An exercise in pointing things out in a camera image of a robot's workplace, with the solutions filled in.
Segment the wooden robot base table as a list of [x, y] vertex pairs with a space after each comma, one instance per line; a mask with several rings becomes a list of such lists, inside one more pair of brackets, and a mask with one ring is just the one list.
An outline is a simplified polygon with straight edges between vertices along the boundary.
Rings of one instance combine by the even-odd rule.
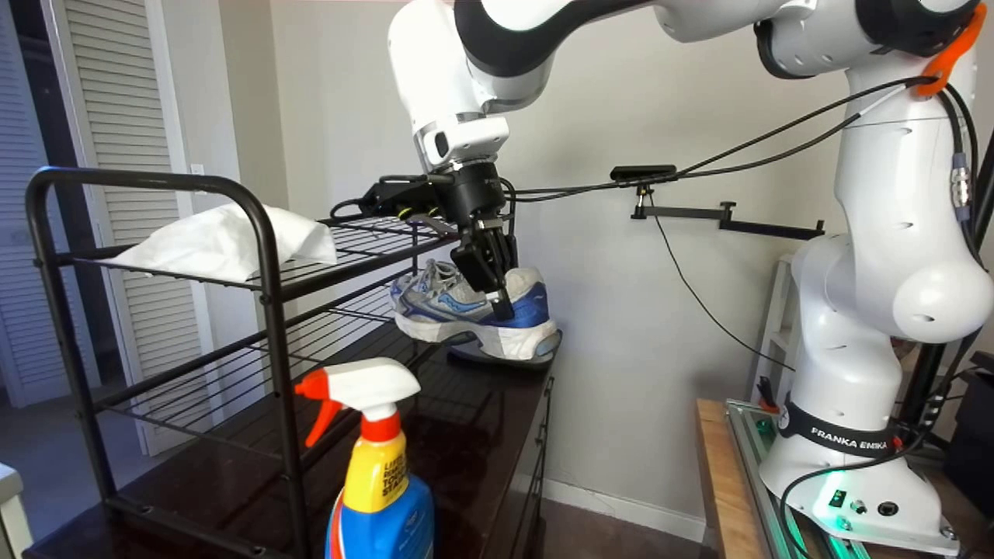
[[[695, 439], [705, 519], [719, 559], [799, 559], [776, 521], [776, 503], [753, 479], [759, 454], [744, 444], [738, 404], [697, 401]], [[958, 536], [958, 559], [994, 559], [989, 521], [949, 482], [935, 479], [945, 514]]]

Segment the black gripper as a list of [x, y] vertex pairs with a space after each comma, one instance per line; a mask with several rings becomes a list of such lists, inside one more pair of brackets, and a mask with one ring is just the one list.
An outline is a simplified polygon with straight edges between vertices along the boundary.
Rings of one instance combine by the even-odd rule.
[[449, 174], [446, 218], [459, 230], [454, 260], [474, 292], [509, 297], [507, 270], [514, 263], [514, 242], [504, 232], [507, 195], [493, 164], [465, 164]]

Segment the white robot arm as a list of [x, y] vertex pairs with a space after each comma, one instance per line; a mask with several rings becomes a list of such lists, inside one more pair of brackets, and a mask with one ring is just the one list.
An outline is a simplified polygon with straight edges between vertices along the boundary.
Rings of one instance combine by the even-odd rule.
[[567, 34], [633, 5], [677, 41], [749, 28], [776, 77], [847, 77], [836, 174], [847, 230], [793, 256], [795, 382], [760, 482], [783, 513], [836, 536], [952, 557], [937, 491], [888, 426], [890, 345], [958, 341], [989, 313], [989, 275], [962, 238], [968, 166], [952, 116], [985, 0], [405, 0], [388, 28], [391, 70], [416, 152], [446, 183], [463, 232], [454, 260], [480, 297], [490, 350], [526, 358], [550, 329], [540, 283], [514, 270], [500, 232], [507, 116], [544, 93]]

